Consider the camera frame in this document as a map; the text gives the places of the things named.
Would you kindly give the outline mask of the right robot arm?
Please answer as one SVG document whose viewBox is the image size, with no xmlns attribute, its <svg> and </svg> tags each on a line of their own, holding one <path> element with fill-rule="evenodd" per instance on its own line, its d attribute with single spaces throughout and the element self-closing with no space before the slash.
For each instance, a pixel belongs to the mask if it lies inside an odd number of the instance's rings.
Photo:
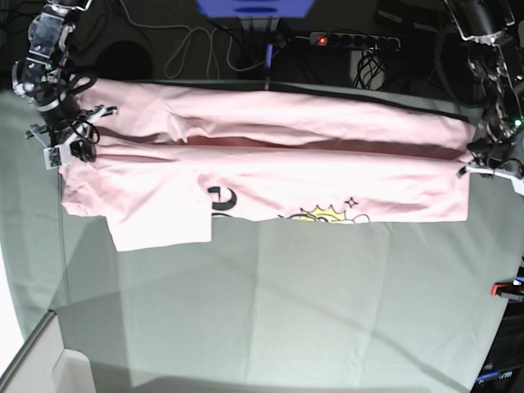
<svg viewBox="0 0 524 393">
<path fill-rule="evenodd" d="M 11 71 L 13 91 L 38 111 L 44 124 L 33 124 L 25 132 L 27 139 L 43 147 L 47 169 L 58 169 L 73 159 L 94 162 L 100 133 L 95 123 L 115 115 L 115 106 L 79 105 L 79 94 L 94 86 L 97 76 L 76 72 L 70 63 L 70 39 L 78 15 L 90 1 L 47 1 L 28 30 L 29 50 Z"/>
</svg>

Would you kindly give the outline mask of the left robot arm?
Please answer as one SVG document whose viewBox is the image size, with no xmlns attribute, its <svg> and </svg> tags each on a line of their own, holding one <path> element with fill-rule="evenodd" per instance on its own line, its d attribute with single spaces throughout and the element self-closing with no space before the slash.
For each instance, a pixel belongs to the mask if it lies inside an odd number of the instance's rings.
<svg viewBox="0 0 524 393">
<path fill-rule="evenodd" d="M 468 67 L 485 94 L 471 160 L 458 172 L 508 180 L 523 194 L 523 48 L 508 29 L 516 24 L 507 1 L 445 1 L 451 23 L 468 44 Z"/>
</svg>

